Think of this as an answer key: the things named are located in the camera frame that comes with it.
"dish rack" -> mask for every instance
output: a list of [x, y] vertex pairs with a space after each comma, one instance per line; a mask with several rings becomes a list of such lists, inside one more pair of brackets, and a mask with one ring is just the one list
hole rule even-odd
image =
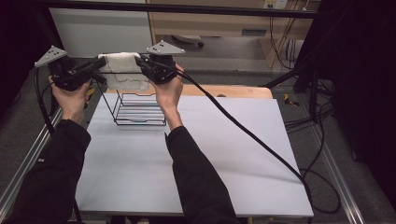
[[117, 91], [117, 100], [113, 107], [104, 94], [103, 96], [117, 125], [166, 125], [165, 116], [157, 104], [155, 94], [138, 95]]

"black jacket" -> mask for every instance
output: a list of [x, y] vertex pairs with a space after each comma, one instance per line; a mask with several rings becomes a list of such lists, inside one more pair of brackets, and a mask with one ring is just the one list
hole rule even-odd
[[[91, 141], [85, 129], [61, 120], [26, 174], [14, 210], [4, 224], [66, 223]], [[228, 190], [185, 127], [166, 136], [183, 213], [190, 223], [238, 223]]]

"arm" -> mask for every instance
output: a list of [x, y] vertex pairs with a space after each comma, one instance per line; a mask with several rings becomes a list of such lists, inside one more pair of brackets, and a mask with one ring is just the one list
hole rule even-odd
[[238, 223], [226, 186], [183, 126], [177, 111], [183, 89], [181, 77], [161, 85], [151, 84], [171, 130], [166, 143], [174, 161], [174, 176], [186, 219], [190, 223]]
[[187, 129], [175, 128], [167, 144], [186, 219], [190, 223], [238, 223], [226, 186]]
[[52, 93], [63, 111], [62, 120], [23, 178], [13, 212], [5, 224], [56, 224], [70, 218], [84, 153], [91, 141], [79, 125], [84, 118], [88, 87], [89, 82], [76, 91], [63, 91], [52, 85]]

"white cloth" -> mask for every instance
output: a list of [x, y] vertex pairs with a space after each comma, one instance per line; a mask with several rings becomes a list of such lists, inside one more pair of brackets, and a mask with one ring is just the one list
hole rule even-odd
[[98, 55], [99, 58], [106, 59], [106, 65], [99, 70], [106, 78], [110, 89], [144, 91], [149, 88], [149, 79], [142, 74], [142, 70], [136, 64], [135, 56], [140, 58], [138, 53], [130, 52]]

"table surface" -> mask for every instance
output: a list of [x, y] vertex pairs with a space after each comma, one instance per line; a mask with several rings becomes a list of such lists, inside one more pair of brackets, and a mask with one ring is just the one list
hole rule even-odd
[[[201, 85], [206, 91], [213, 96], [220, 94], [226, 97], [238, 97], [238, 98], [261, 98], [261, 99], [272, 99], [272, 93], [268, 88], [262, 87], [247, 87], [247, 86], [223, 86], [223, 85]], [[154, 88], [149, 85], [146, 91], [119, 91], [120, 93], [136, 93], [136, 94], [153, 94], [155, 93]], [[117, 93], [117, 90], [107, 90], [107, 93]], [[192, 84], [184, 84], [182, 95], [188, 96], [205, 96], [198, 88]]]
[[[110, 104], [117, 94], [106, 93]], [[217, 97], [267, 146], [298, 170], [273, 99]], [[312, 217], [304, 186], [280, 161], [225, 118], [203, 96], [181, 96], [179, 111], [227, 186], [239, 217]], [[108, 215], [181, 216], [167, 126], [118, 126], [102, 97], [88, 128], [77, 201], [81, 211]]]

